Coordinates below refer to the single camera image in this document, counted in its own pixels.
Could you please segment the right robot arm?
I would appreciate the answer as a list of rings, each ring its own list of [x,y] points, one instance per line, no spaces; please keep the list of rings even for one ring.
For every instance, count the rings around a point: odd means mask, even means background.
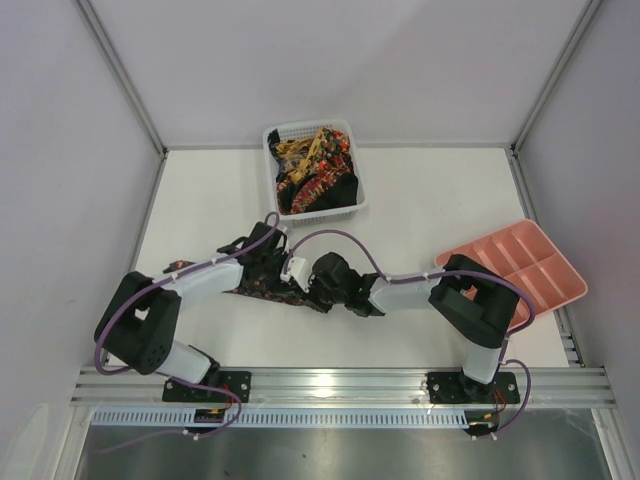
[[[455,254],[441,271],[390,277],[360,274],[331,252],[295,280],[321,305],[330,308],[341,304],[361,317],[405,310],[437,311],[466,340],[467,354],[458,380],[462,392],[473,402],[493,393],[521,294],[479,263]]]

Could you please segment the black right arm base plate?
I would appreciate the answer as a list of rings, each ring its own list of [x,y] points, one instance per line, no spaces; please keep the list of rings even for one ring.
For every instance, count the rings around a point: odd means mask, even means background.
[[[462,371],[433,371],[426,375],[426,387],[430,401],[436,405],[488,405],[496,399],[515,405],[521,401],[515,374],[511,372],[498,372],[488,384],[483,384]]]

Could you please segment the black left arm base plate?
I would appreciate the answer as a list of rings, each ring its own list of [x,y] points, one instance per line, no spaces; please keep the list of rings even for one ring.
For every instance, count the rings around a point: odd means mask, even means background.
[[[252,373],[246,370],[217,370],[198,384],[170,377],[165,381],[162,401],[167,403],[229,403],[249,400]]]

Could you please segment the dark floral paisley tie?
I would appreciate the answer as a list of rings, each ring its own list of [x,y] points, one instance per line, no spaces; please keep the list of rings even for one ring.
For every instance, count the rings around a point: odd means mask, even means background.
[[[176,281],[165,289],[174,290],[182,298],[185,308],[221,293],[305,307],[302,305],[305,292],[294,282],[247,285],[242,281],[243,269],[237,259],[218,263],[213,260],[199,263],[180,260],[166,267],[157,280],[176,277]]]

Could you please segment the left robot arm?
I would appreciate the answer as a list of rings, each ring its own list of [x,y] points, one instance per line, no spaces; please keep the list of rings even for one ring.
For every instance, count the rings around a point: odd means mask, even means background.
[[[198,384],[214,368],[207,354],[175,339],[183,310],[241,285],[251,263],[286,241],[277,224],[258,222],[248,237],[206,260],[158,277],[132,271],[121,280],[94,333],[94,364],[104,376],[134,370]]]

